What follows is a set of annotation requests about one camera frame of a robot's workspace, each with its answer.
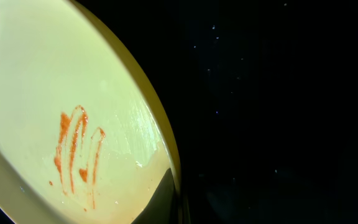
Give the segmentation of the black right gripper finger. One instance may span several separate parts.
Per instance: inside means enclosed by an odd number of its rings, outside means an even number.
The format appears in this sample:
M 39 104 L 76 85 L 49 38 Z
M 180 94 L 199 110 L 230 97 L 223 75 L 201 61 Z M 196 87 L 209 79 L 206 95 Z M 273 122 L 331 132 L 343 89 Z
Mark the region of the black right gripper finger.
M 132 224 L 177 224 L 178 206 L 171 169 L 167 169 L 152 198 Z

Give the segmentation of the yellow plate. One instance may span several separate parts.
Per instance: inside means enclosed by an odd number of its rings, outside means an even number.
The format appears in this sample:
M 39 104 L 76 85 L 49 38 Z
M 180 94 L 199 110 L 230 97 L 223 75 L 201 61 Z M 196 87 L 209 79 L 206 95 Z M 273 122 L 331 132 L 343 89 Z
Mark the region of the yellow plate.
M 0 1 L 4 214 L 14 223 L 132 223 L 167 169 L 178 197 L 169 120 L 122 42 L 75 1 Z

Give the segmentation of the round black tray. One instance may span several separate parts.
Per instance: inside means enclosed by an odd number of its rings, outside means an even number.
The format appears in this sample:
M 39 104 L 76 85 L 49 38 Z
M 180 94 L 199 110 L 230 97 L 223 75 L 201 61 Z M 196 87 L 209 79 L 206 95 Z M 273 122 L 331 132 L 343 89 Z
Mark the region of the round black tray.
M 84 1 L 172 125 L 188 223 L 358 223 L 358 1 Z

